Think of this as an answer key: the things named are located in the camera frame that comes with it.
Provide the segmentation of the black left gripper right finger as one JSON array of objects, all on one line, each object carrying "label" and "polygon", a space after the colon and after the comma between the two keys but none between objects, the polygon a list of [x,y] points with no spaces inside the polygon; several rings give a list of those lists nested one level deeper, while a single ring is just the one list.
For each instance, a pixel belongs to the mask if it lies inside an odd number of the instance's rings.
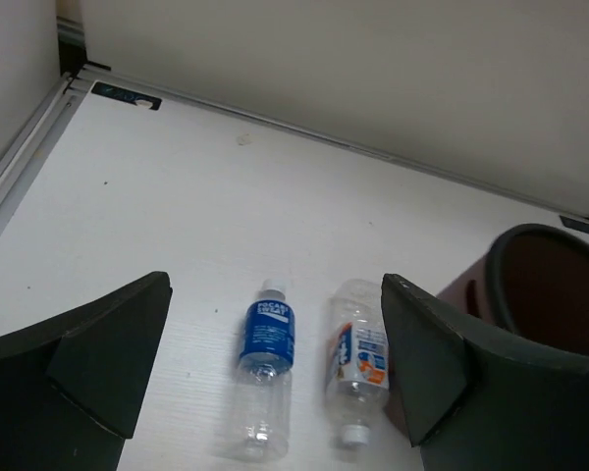
[{"label": "black left gripper right finger", "polygon": [[391,422],[427,470],[589,470],[589,356],[516,336],[388,274]]}]

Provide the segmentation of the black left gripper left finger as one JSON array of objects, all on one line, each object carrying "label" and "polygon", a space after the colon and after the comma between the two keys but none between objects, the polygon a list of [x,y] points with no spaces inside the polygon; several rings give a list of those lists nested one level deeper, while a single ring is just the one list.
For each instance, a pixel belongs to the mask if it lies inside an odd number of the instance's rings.
[{"label": "black left gripper left finger", "polygon": [[152,272],[0,337],[0,470],[114,470],[172,298]]}]

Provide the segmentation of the orange white label clear bottle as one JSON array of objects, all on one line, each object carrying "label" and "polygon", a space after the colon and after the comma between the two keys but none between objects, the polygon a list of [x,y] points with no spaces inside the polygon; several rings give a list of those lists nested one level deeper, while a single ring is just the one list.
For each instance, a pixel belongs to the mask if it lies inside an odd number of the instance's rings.
[{"label": "orange white label clear bottle", "polygon": [[389,397],[389,344],[381,287],[345,281],[329,302],[325,406],[344,448],[367,446]]}]

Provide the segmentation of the blue label Pocari Sweat bottle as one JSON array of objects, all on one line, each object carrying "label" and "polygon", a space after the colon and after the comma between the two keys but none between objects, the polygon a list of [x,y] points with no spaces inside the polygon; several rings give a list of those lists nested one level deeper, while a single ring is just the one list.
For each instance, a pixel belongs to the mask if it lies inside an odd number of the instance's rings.
[{"label": "blue label Pocari Sweat bottle", "polygon": [[232,426],[239,458],[269,461],[287,454],[294,359],[295,314],[286,285],[268,279],[244,318]]}]

